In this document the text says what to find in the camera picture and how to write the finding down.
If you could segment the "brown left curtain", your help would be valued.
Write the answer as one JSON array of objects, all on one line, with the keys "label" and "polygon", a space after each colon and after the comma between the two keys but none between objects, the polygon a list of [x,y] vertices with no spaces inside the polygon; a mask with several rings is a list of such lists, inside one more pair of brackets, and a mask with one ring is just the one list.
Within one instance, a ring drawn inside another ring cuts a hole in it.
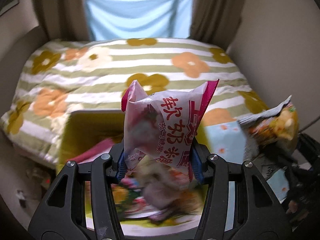
[{"label": "brown left curtain", "polygon": [[50,40],[89,40],[84,0],[32,1],[38,22]]}]

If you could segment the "pink striped snack bag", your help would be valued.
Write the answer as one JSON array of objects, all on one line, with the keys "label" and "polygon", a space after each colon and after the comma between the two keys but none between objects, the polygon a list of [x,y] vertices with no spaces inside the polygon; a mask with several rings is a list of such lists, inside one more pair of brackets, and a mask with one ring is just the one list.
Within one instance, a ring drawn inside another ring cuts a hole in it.
[{"label": "pink striped snack bag", "polygon": [[94,145],[92,148],[86,152],[69,159],[68,161],[75,161],[77,164],[88,163],[101,156],[104,153],[109,153],[110,149],[115,143],[111,138],[107,138],[98,144]]}]

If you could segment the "yellow cardboard box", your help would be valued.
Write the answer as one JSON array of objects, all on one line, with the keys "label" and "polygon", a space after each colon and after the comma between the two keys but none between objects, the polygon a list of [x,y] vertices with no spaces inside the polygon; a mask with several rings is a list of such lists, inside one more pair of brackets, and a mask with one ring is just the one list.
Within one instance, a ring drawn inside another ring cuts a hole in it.
[{"label": "yellow cardboard box", "polygon": [[[122,133],[124,119],[124,113],[114,109],[81,109],[70,113],[62,133],[60,155],[71,155],[73,146],[91,145],[98,136],[111,137]],[[70,213],[76,211],[73,206],[75,192],[83,195],[84,182],[90,181],[94,224],[91,239],[125,239],[112,194],[112,185],[118,184],[127,172],[123,144],[113,145],[108,153],[100,150],[101,155],[91,162],[65,161],[57,176],[57,181],[68,179],[64,208]],[[231,239],[235,228],[225,229],[226,223],[236,221],[236,198],[228,195],[230,163],[193,140],[189,166],[195,178],[208,185],[194,238]]]}]

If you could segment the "brown curtain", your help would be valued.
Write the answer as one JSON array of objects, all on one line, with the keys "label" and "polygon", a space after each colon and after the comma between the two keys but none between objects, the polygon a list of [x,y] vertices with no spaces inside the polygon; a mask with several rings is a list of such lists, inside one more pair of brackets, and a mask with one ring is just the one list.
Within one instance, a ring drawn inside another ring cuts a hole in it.
[{"label": "brown curtain", "polygon": [[227,49],[241,23],[245,0],[195,0],[190,38]]},{"label": "brown curtain", "polygon": [[38,22],[50,40],[89,40],[84,0],[32,1]]}]

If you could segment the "light blue window cloth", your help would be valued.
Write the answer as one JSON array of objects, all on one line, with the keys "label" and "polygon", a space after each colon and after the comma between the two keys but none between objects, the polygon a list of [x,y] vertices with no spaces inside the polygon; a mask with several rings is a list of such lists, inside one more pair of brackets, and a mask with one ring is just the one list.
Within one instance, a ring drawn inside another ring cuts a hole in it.
[{"label": "light blue window cloth", "polygon": [[84,0],[89,38],[188,38],[194,0]]}]

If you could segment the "striped floral duvet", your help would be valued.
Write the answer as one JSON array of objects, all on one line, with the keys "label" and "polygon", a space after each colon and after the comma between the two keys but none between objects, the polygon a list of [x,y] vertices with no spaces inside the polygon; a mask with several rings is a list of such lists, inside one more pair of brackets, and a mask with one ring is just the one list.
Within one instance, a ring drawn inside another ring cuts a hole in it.
[{"label": "striped floral duvet", "polygon": [[57,149],[70,113],[120,108],[133,80],[148,94],[188,92],[218,80],[209,110],[224,108],[233,118],[267,110],[222,48],[191,39],[53,40],[35,50],[18,75],[15,93],[1,111],[1,129],[48,166],[58,163]]}]

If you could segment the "brown right curtain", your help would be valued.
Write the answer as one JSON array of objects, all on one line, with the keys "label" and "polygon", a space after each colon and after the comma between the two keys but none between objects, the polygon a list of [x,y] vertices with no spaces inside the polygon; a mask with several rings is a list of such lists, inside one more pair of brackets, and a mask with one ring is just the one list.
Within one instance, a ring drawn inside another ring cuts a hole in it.
[{"label": "brown right curtain", "polygon": [[195,0],[190,38],[227,49],[241,23],[245,0]]}]

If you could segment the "light blue daisy cloth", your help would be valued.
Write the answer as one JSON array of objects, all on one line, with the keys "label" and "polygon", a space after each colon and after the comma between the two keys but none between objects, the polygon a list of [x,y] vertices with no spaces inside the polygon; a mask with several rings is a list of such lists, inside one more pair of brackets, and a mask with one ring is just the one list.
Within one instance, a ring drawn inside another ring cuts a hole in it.
[{"label": "light blue daisy cloth", "polygon": [[282,202],[289,190],[289,183],[284,171],[258,153],[258,145],[248,137],[237,121],[205,126],[207,138],[205,143],[212,153],[216,153],[225,161],[242,164],[249,160],[266,179],[276,197]]}]

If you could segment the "pink white marshmallow bag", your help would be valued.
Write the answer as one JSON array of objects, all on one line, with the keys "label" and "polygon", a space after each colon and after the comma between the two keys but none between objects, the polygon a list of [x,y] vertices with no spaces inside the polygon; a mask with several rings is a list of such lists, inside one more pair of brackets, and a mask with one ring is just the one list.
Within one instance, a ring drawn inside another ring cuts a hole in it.
[{"label": "pink white marshmallow bag", "polygon": [[148,95],[137,80],[132,81],[121,102],[127,174],[148,156],[192,180],[191,144],[218,83],[206,81],[189,92]]}]

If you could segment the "white speckled corn snack bag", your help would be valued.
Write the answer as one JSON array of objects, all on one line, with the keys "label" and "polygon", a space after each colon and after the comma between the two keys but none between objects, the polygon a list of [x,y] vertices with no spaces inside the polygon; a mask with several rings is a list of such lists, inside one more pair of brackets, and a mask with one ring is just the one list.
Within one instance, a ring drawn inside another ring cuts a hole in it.
[{"label": "white speckled corn snack bag", "polygon": [[276,143],[288,154],[295,151],[299,120],[290,96],[277,107],[243,117],[238,123],[259,146]]}]

